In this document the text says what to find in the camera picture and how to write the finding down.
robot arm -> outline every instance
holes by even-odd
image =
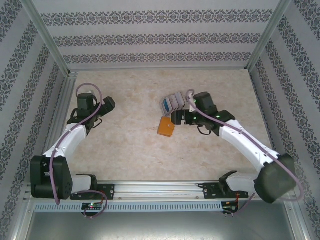
[[[96,103],[96,97],[91,93],[82,93],[77,96],[77,108],[72,111],[71,118],[67,121],[67,126],[56,141],[56,143],[43,155],[34,156],[30,163],[31,174],[31,194],[34,198],[54,198],[52,184],[50,180],[50,158],[54,154],[53,161],[53,175],[56,186],[56,192],[59,199],[68,199],[71,194],[96,190],[98,182],[94,175],[79,174],[71,176],[68,163],[72,160],[73,154],[78,145],[87,137],[90,131],[97,127],[95,122],[100,120],[101,117],[111,112],[116,104],[111,97],[103,100],[104,104],[101,105],[99,111],[89,120],[81,125],[78,125],[71,131],[78,123],[85,120],[92,115],[99,105]],[[65,133],[70,132],[60,143],[57,144]]]
[[[244,191],[257,193],[265,202],[273,203],[296,186],[296,182],[283,168],[274,162],[270,156],[279,160],[292,173],[295,173],[294,160],[289,155],[280,155],[278,152],[266,147],[250,133],[248,133],[235,117],[226,110],[218,111],[208,92],[201,92],[191,98],[196,107],[206,115],[217,119],[229,126],[240,129],[238,132],[231,127],[211,121],[200,115],[191,106],[190,110],[178,110],[171,114],[171,121],[175,125],[197,125],[205,127],[209,133],[214,132],[235,146],[255,167],[257,173],[244,174],[231,171],[219,179],[219,186],[223,193]],[[245,134],[249,135],[262,147],[267,154],[253,144]]]

black mount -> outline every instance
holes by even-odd
[[[115,196],[115,185],[114,184],[97,184],[96,191],[102,192],[106,195],[108,200],[113,200]],[[101,200],[102,195],[97,193],[82,193],[82,194],[71,194],[70,200]]]
[[[222,192],[219,187],[219,182],[205,182],[198,184],[198,187],[203,189],[204,199],[236,199],[237,193],[239,199],[247,199],[249,194],[246,191],[228,191]]]
[[[296,174],[295,160],[288,154],[279,155],[278,161]],[[276,162],[265,163],[258,177],[254,180],[254,189],[259,197],[268,204],[272,204],[287,192],[293,190],[297,183]]]
[[[100,125],[102,123],[101,117],[110,113],[116,107],[116,103],[112,97],[108,96],[103,99],[104,104],[102,104],[101,108],[97,112],[95,116],[90,118],[88,121],[84,122],[82,125],[86,128],[86,134],[88,135],[91,129],[97,127],[95,126],[95,122],[100,120]],[[81,93],[77,97],[77,108],[73,109],[70,119],[67,121],[67,124],[78,124],[91,114],[93,114],[98,106],[99,102],[97,102],[97,98],[92,93]]]
[[[222,201],[223,214],[234,214],[239,210],[239,203],[236,201]]]
[[[30,162],[31,195],[34,198],[53,199],[54,193],[50,180],[50,157],[34,156]],[[59,199],[69,198],[73,181],[65,157],[57,156],[53,161],[53,176],[55,188]]]
[[[224,123],[235,120],[235,117],[227,110],[218,111],[217,106],[214,104],[208,92],[198,93],[194,95],[193,99],[196,107],[210,117]],[[171,122],[174,125],[181,125],[182,121],[184,121],[185,125],[197,125],[199,132],[203,135],[209,135],[211,132],[214,132],[214,134],[219,137],[220,127],[223,127],[221,124],[207,119],[196,111],[177,110],[171,114]],[[199,127],[205,127],[209,133],[204,134],[200,131]]]

wall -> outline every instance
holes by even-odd
[[[70,69],[245,67],[279,0],[35,0]]]
[[[251,72],[273,146],[296,161],[312,239],[320,239],[319,4],[292,1]]]
[[[0,240],[42,154],[64,76],[18,0],[0,1]]]

orange block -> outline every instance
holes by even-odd
[[[171,122],[170,117],[163,116],[160,121],[160,125],[158,128],[158,134],[171,137],[174,133],[175,125]]]

beige surface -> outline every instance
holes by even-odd
[[[157,134],[159,101],[177,91],[207,91],[218,110],[228,110],[263,144],[270,146],[247,70],[115,70],[80,72],[76,86],[96,84],[115,109],[103,117],[69,164],[74,174],[98,180],[217,180],[231,170],[254,173],[228,142],[204,136],[196,126],[178,125],[172,137]],[[83,87],[87,92],[92,87]],[[77,107],[73,96],[69,115]]]

